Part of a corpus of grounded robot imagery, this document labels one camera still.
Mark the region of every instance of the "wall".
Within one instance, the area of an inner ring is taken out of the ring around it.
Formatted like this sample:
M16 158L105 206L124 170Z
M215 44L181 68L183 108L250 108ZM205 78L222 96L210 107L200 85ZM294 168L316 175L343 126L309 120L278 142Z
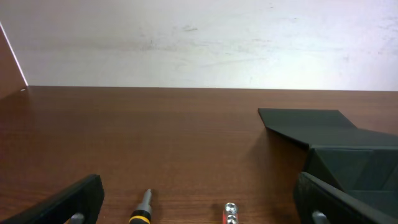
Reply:
M0 99L25 87L24 78L0 24Z
M0 0L30 85L398 90L396 0Z

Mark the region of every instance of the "yellow band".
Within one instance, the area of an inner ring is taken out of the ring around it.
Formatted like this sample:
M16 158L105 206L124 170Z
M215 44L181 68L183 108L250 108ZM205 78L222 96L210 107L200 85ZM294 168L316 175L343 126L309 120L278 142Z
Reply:
M131 222L131 220L133 220L135 218L139 218L141 220L144 220L146 223L150 224L150 221L147 218L145 218L143 216L140 216L140 215L136 215L136 216L131 217L130 220L129 220L129 223Z

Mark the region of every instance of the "table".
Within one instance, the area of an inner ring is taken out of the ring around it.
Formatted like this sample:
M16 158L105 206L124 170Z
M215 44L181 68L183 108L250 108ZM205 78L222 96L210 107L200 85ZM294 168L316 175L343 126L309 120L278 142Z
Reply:
M98 223L127 223L154 189L153 223L299 223L306 150L266 131L258 108L338 109L398 134L398 92L30 86L0 101L0 219L88 174Z

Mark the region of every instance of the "brown wooden surface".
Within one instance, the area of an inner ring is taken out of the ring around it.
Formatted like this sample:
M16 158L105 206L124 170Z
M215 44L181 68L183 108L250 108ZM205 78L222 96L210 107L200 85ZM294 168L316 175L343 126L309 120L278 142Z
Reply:
M25 87L25 81L0 29L0 99Z
M153 223L298 223L306 152L267 133L258 108L339 109L398 134L398 92L36 87L0 101L0 219L100 174L98 223L127 223L154 189Z

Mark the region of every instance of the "wooden table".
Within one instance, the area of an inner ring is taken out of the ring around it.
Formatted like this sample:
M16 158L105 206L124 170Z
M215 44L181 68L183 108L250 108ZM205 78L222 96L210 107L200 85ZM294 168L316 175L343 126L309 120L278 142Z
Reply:
M338 109L398 134L398 92L30 86L0 101L0 219L87 174L101 175L98 223L127 223L154 189L153 223L299 223L306 151L267 132L258 108Z

